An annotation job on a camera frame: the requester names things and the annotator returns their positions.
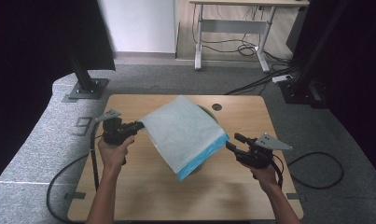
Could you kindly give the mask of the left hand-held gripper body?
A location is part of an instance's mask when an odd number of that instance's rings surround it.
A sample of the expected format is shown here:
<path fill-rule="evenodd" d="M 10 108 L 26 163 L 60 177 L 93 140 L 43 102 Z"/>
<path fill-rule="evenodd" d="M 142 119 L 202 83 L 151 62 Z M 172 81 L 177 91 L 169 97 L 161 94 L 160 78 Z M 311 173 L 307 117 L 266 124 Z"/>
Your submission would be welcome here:
<path fill-rule="evenodd" d="M 95 119 L 96 123 L 103 125 L 103 138 L 108 145 L 120 146 L 127 138 L 127 123 L 122 122 L 120 113 L 110 109 Z"/>

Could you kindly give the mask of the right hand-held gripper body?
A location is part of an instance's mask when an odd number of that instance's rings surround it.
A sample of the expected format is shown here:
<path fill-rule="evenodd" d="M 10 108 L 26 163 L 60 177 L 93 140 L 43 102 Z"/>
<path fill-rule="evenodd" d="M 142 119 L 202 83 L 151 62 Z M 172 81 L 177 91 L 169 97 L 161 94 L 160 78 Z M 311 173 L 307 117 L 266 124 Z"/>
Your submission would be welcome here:
<path fill-rule="evenodd" d="M 255 144 L 249 151 L 236 155 L 236 160 L 256 169 L 265 169 L 273 162 L 274 150 L 291 150 L 292 146 L 264 133 L 259 138 L 252 139 Z"/>

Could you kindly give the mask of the green plastic bin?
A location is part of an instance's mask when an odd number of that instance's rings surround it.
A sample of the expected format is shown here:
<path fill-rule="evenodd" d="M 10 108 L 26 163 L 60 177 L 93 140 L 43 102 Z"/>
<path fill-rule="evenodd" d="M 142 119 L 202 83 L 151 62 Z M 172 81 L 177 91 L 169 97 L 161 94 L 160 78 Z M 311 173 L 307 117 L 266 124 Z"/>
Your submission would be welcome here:
<path fill-rule="evenodd" d="M 197 106 L 202 111 L 204 111 L 208 116 L 210 116 L 216 123 L 218 123 L 218 120 L 217 120 L 216 116 L 209 109 L 207 109 L 203 105 L 197 105 Z M 195 175 L 195 174 L 197 174 L 202 169 L 202 167 L 205 165 L 205 162 L 206 161 L 203 161 L 200 165 L 198 165 L 189 175 Z"/>

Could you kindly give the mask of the white trash bag blue band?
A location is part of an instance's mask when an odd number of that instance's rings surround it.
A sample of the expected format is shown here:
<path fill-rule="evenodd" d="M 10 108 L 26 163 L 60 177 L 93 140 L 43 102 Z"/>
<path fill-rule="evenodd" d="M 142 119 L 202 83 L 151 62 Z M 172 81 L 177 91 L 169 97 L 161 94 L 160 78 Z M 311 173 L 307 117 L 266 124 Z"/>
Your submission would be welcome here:
<path fill-rule="evenodd" d="M 180 181 L 230 139 L 216 119 L 183 95 L 139 121 Z"/>

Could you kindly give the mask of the person's right hand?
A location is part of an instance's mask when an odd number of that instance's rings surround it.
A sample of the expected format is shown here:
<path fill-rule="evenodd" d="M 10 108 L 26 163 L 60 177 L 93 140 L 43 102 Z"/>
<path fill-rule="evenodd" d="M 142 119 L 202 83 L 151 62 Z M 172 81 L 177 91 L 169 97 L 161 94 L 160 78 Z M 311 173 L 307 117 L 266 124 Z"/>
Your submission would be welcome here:
<path fill-rule="evenodd" d="M 275 170 L 268 166 L 265 169 L 256 169 L 246 165 L 246 168 L 251 172 L 253 177 L 259 182 L 260 187 L 266 193 L 279 189 L 277 185 Z"/>

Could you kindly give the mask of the person's left hand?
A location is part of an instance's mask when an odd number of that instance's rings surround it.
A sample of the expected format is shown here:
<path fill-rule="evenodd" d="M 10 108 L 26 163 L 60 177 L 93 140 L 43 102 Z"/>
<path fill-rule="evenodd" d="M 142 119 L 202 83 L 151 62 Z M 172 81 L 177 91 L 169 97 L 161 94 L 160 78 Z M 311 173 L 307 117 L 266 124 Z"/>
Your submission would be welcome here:
<path fill-rule="evenodd" d="M 109 145 L 104 139 L 99 141 L 98 148 L 102 157 L 104 169 L 108 173 L 120 173 L 121 167 L 125 162 L 125 157 L 128 154 L 128 146 L 131 145 L 134 140 L 135 137 L 130 136 L 119 146 Z"/>

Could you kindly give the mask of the black metal stand square base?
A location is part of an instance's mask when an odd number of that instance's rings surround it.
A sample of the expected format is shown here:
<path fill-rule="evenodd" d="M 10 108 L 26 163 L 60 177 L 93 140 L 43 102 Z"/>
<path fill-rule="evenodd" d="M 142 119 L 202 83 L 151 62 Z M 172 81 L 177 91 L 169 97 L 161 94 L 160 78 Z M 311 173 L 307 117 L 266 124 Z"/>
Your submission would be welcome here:
<path fill-rule="evenodd" d="M 77 83 L 69 93 L 69 99 L 99 100 L 108 84 L 108 79 L 92 78 L 74 53 L 68 54 L 68 60 L 77 77 Z"/>

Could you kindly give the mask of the white power strip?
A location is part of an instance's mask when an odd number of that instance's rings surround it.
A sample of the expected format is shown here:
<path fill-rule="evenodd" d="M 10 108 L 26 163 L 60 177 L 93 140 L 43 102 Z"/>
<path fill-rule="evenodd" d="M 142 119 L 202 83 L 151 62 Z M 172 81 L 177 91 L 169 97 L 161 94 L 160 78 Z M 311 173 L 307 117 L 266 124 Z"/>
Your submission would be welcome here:
<path fill-rule="evenodd" d="M 278 82 L 283 82 L 283 81 L 290 81 L 293 80 L 294 78 L 291 75 L 281 75 L 278 77 L 273 77 L 272 82 L 273 83 L 278 83 Z"/>

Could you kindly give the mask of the black metal stand dark base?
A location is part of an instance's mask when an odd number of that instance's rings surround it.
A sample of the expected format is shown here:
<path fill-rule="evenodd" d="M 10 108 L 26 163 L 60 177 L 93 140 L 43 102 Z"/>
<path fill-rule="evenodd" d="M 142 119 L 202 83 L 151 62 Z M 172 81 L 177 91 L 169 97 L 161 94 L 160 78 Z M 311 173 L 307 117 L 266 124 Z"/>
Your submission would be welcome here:
<path fill-rule="evenodd" d="M 336 28 L 350 0 L 310 0 L 303 11 L 291 65 L 297 69 L 294 81 L 280 84 L 287 104 L 323 107 L 321 96 L 314 81 L 314 68 L 319 64 L 321 53 Z"/>

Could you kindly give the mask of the black curtain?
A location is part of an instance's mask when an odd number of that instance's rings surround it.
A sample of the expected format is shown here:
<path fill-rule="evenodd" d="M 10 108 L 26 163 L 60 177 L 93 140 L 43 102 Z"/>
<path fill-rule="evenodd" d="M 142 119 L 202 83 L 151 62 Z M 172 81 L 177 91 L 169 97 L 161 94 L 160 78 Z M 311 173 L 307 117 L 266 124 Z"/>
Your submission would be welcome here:
<path fill-rule="evenodd" d="M 98 0 L 0 0 L 0 175 L 42 116 L 53 82 L 113 70 Z"/>
<path fill-rule="evenodd" d="M 376 170 L 376 0 L 350 0 L 314 68 L 316 80 Z"/>

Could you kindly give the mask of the white desk with metal frame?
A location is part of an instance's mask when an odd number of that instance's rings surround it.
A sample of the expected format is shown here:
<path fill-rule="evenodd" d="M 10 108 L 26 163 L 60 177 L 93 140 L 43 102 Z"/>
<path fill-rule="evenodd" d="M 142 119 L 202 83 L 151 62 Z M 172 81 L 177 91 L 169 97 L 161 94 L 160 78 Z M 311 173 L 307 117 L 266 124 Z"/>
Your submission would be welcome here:
<path fill-rule="evenodd" d="M 275 11 L 278 7 L 307 7 L 308 0 L 188 0 L 191 4 L 199 7 L 197 44 L 195 48 L 194 68 L 202 69 L 202 33 L 225 33 L 225 34 L 253 34 L 261 35 L 258 46 L 255 47 L 258 61 L 264 73 L 269 73 L 270 68 L 266 62 L 264 47 L 272 27 Z M 247 6 L 269 7 L 270 16 L 265 21 L 227 21 L 207 20 L 203 17 L 205 6 Z"/>

